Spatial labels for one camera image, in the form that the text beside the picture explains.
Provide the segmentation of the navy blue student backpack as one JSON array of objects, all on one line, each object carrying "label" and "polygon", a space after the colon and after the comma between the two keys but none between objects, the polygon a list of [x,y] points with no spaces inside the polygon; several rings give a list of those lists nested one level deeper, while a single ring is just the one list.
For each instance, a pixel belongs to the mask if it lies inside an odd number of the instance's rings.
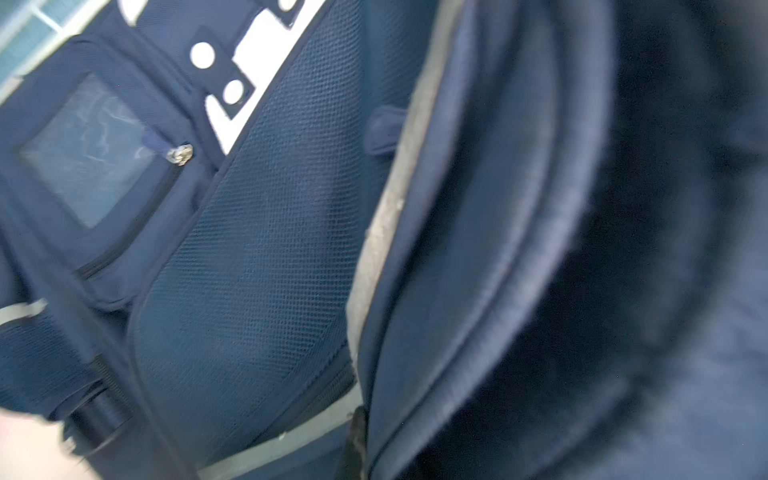
[{"label": "navy blue student backpack", "polygon": [[767,475],[763,1],[116,2],[1,106],[1,406],[105,479]]}]

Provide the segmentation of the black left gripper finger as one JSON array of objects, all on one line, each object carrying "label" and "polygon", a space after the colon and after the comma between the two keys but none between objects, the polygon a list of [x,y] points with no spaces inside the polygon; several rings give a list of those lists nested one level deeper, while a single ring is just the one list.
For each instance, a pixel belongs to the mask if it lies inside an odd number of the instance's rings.
[{"label": "black left gripper finger", "polygon": [[366,480],[368,413],[364,406],[355,409],[340,457],[336,480]]}]

